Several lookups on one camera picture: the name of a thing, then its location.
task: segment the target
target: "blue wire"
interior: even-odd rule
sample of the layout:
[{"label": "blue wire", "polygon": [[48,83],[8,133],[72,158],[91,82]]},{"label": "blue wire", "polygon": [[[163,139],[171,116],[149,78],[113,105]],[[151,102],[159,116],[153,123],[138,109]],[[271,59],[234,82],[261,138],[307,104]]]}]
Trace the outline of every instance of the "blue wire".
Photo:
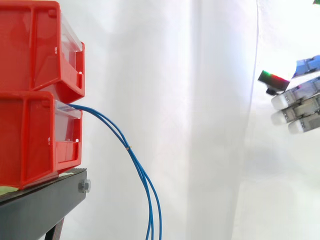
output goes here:
[{"label": "blue wire", "polygon": [[[127,140],[124,138],[124,140],[122,140],[121,138],[120,138],[120,136],[118,135],[118,133],[116,133],[115,132],[115,130],[103,119],[103,118],[101,118],[101,116],[100,115],[98,115],[97,113],[98,113],[98,111],[96,111],[96,110],[94,110],[94,109],[92,109],[92,108],[89,108],[89,107],[85,107],[85,106],[79,106],[79,105],[72,105],[72,104],[70,104],[70,106],[71,107],[73,107],[73,108],[75,108],[75,109],[80,109],[80,110],[83,110],[83,111],[86,111],[86,112],[88,112],[88,113],[91,113],[92,115],[94,115],[95,117],[97,117],[97,118],[99,118],[102,122],[104,122],[107,126],[108,126],[108,128],[110,128],[111,130],[112,130],[112,132],[118,137],[118,139],[121,141],[121,143],[124,145],[124,147],[126,147],[126,149],[131,149],[130,148],[130,146],[129,146],[129,144],[128,144],[128,142],[127,142]],[[141,179],[141,181],[142,181],[142,183],[143,183],[143,186],[144,186],[144,188],[145,188],[145,191],[146,191],[146,194],[147,194],[147,198],[148,198],[148,204],[149,204],[149,222],[148,222],[148,229],[147,229],[147,234],[146,234],[146,240],[148,240],[148,238],[149,238],[149,234],[150,234],[150,226],[151,226],[151,239],[153,240],[154,239],[154,237],[153,237],[153,230],[154,230],[154,224],[153,224],[153,211],[152,211],[152,203],[151,203],[151,197],[150,197],[150,192],[149,192],[149,188],[148,188],[148,184],[147,184],[147,181],[146,181],[146,178],[145,178],[145,176],[144,176],[144,174],[142,174],[143,173],[143,168],[142,168],[142,166],[140,165],[140,163],[139,163],[139,165],[137,164],[137,162],[139,162],[138,160],[137,160],[137,158],[136,158],[136,156],[133,154],[133,156],[132,156],[132,154],[131,153],[129,153],[130,154],[130,156],[131,156],[131,159],[132,159],[132,161],[133,161],[133,164],[134,164],[134,166],[135,166],[135,168],[136,168],[136,170],[137,170],[137,172],[138,172],[138,174],[139,174],[139,177],[140,177],[140,179]]]},{"label": "blue wire", "polygon": [[[131,156],[131,159],[133,161],[133,164],[138,172],[138,175],[143,183],[143,186],[145,188],[147,197],[148,197],[148,203],[149,203],[149,223],[148,223],[148,229],[147,229],[147,234],[146,234],[146,240],[148,240],[149,238],[149,233],[150,233],[150,225],[151,225],[151,239],[154,239],[154,221],[153,221],[153,211],[152,211],[152,203],[151,203],[151,197],[150,197],[150,192],[149,192],[149,188],[148,188],[148,183],[154,193],[155,199],[156,199],[156,203],[157,203],[157,208],[158,208],[158,214],[159,214],[159,240],[162,239],[162,213],[161,213],[161,207],[160,207],[160,201],[159,201],[159,197],[157,195],[156,189],[154,187],[154,185],[152,184],[152,181],[150,180],[149,176],[147,175],[147,173],[145,172],[145,170],[143,169],[143,167],[141,166],[141,164],[139,163],[137,157],[135,156],[134,152],[132,151],[127,139],[125,138],[125,136],[123,135],[123,133],[121,132],[121,130],[117,127],[117,125],[115,125],[109,118],[107,118],[105,115],[103,115],[102,113],[94,110],[93,108],[90,107],[85,107],[85,106],[80,106],[80,105],[75,105],[75,104],[70,104],[71,107],[75,108],[75,109],[79,109],[79,110],[83,110],[86,111],[92,115],[94,115],[95,117],[97,117],[98,119],[100,119],[104,124],[106,124],[108,126],[109,129],[111,129],[111,131],[117,136],[117,138],[120,140],[120,142],[124,145],[124,147],[128,150],[129,155]],[[115,127],[115,129],[119,132],[119,134],[121,135],[121,137],[118,135],[118,133],[104,120],[106,119],[111,125],[113,125]]]}]

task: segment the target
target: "bolt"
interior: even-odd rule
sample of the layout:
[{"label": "bolt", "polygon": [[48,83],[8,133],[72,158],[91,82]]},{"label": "bolt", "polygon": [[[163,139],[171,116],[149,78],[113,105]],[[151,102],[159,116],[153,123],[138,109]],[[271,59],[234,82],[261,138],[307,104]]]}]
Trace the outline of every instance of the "bolt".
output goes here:
[{"label": "bolt", "polygon": [[82,193],[89,193],[91,189],[91,181],[89,179],[83,180],[79,186],[79,190]]}]

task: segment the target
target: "red storage bin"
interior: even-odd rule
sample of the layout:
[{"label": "red storage bin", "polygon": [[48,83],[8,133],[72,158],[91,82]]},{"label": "red storage bin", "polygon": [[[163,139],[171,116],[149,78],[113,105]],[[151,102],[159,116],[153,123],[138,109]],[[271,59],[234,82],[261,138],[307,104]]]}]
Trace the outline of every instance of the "red storage bin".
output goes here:
[{"label": "red storage bin", "polygon": [[0,1],[0,91],[85,95],[85,46],[55,1]]},{"label": "red storage bin", "polygon": [[22,91],[0,92],[0,113],[0,186],[23,189],[81,163],[81,111]]}]

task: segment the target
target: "white fingertip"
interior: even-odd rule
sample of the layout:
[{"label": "white fingertip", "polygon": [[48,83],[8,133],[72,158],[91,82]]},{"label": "white fingertip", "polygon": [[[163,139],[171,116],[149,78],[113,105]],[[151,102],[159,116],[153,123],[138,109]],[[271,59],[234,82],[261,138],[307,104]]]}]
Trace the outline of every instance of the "white fingertip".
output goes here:
[{"label": "white fingertip", "polygon": [[273,107],[277,110],[286,109],[287,107],[289,107],[289,104],[284,94],[279,94],[272,98],[271,103]]},{"label": "white fingertip", "polygon": [[283,125],[287,123],[287,120],[282,111],[277,111],[276,113],[271,115],[271,121],[273,125]]},{"label": "white fingertip", "polygon": [[302,134],[304,132],[300,120],[290,123],[288,129],[291,134]]}]

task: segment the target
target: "white fabric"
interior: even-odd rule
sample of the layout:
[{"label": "white fabric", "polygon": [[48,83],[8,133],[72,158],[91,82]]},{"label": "white fabric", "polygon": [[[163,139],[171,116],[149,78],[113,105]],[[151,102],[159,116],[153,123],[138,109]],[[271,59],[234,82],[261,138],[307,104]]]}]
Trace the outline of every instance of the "white fabric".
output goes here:
[{"label": "white fabric", "polygon": [[[266,65],[288,75],[287,59],[317,54],[318,22],[299,15],[309,2],[259,2],[256,77]],[[78,103],[125,133],[157,189],[164,240],[318,239],[318,132],[291,136],[273,126],[271,99],[258,83],[249,119],[256,0],[60,4],[86,47]],[[81,167],[91,192],[65,218],[61,239],[145,239],[148,202],[134,165],[87,113]],[[158,239],[155,201],[153,208]]]},{"label": "white fabric", "polygon": [[[287,59],[320,54],[320,8],[312,2],[258,2],[257,74],[269,64],[288,78],[295,72],[295,64]],[[294,79],[289,88],[306,80]],[[287,125],[273,126],[269,116],[276,110],[265,90],[263,84],[254,83],[232,240],[318,240],[319,130],[292,135]]]}]

